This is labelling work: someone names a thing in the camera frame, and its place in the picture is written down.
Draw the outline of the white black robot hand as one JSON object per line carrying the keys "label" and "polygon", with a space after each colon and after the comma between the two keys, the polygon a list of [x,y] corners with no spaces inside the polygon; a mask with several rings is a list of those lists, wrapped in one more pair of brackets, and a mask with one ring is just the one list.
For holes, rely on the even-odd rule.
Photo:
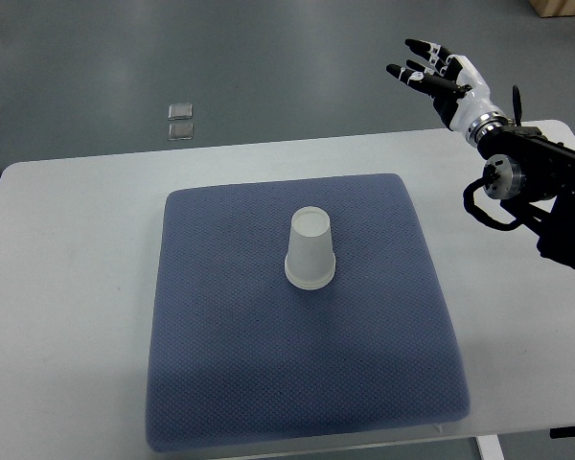
{"label": "white black robot hand", "polygon": [[389,64],[386,72],[414,91],[429,96],[443,125],[476,146],[508,118],[491,101],[491,90],[471,61],[433,42],[407,39],[405,46],[425,63]]}

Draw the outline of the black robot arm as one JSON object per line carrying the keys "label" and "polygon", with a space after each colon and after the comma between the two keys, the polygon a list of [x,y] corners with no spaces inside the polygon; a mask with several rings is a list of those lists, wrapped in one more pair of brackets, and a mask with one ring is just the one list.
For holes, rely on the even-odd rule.
{"label": "black robot arm", "polygon": [[463,192],[464,208],[495,230],[527,227],[543,258],[575,269],[575,149],[524,126],[516,85],[512,98],[512,120],[486,114],[469,130],[486,163]]}

